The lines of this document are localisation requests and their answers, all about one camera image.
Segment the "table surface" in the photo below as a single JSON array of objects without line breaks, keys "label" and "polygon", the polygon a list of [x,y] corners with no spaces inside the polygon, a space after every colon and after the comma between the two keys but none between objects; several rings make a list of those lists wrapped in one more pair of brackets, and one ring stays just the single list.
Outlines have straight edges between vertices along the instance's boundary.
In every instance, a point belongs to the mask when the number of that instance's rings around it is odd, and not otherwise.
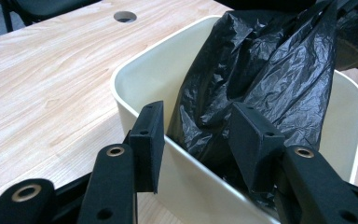
[{"label": "table surface", "polygon": [[[211,0],[104,0],[0,36],[0,194],[28,178],[58,188],[91,171],[121,143],[113,71],[162,38],[229,8]],[[137,20],[114,19],[131,11]],[[139,194],[140,223],[180,223]]]}]

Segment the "black chair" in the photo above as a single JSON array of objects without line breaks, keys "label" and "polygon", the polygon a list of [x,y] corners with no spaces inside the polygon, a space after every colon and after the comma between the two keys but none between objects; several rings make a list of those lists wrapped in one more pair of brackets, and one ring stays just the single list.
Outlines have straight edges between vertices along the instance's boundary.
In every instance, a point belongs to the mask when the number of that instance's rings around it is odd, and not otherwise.
[{"label": "black chair", "polygon": [[24,24],[28,26],[99,1],[101,0],[0,0],[0,4],[7,32],[12,32],[11,11],[19,14]]}]

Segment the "light wood tabletop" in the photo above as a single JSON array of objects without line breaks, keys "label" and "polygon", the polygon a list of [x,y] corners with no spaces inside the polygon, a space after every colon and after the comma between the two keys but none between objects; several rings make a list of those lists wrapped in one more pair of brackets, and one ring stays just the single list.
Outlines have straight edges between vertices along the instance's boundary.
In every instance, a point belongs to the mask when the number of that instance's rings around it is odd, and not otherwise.
[{"label": "light wood tabletop", "polygon": [[[28,178],[55,188],[89,173],[124,134],[113,71],[190,23],[229,8],[212,0],[103,0],[0,36],[0,194]],[[114,19],[131,11],[137,20]],[[139,194],[139,223],[181,223]]]}]

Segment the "black garbage bag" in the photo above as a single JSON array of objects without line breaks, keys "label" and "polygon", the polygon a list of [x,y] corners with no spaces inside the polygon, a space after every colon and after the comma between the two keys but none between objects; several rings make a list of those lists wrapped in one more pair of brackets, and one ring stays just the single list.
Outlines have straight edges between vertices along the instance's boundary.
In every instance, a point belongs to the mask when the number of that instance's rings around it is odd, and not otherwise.
[{"label": "black garbage bag", "polygon": [[233,162],[230,108],[245,102],[286,136],[319,148],[335,67],[336,3],[306,11],[229,11],[191,65],[167,135],[211,170]]},{"label": "black garbage bag", "polygon": [[337,70],[358,67],[358,6],[337,20]]}]

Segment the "metal ring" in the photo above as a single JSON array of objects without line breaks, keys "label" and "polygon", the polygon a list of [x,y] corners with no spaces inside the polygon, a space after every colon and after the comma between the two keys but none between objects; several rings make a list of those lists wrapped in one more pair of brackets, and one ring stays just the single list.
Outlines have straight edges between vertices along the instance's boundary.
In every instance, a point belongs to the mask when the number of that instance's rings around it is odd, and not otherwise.
[{"label": "metal ring", "polygon": [[106,151],[106,155],[108,155],[110,157],[120,156],[123,153],[124,153],[124,148],[123,147],[112,147],[112,148],[109,148],[109,150]]},{"label": "metal ring", "polygon": [[309,150],[307,148],[303,148],[303,147],[295,148],[295,153],[298,156],[304,157],[304,158],[312,158],[315,156],[311,150]]},{"label": "metal ring", "polygon": [[[32,189],[33,191],[22,195],[24,193],[24,191],[27,189]],[[42,190],[42,187],[40,185],[30,184],[30,185],[24,186],[24,187],[16,190],[16,192],[14,192],[14,194],[11,196],[11,200],[15,203],[22,203],[22,202],[32,199],[41,190]]]}]

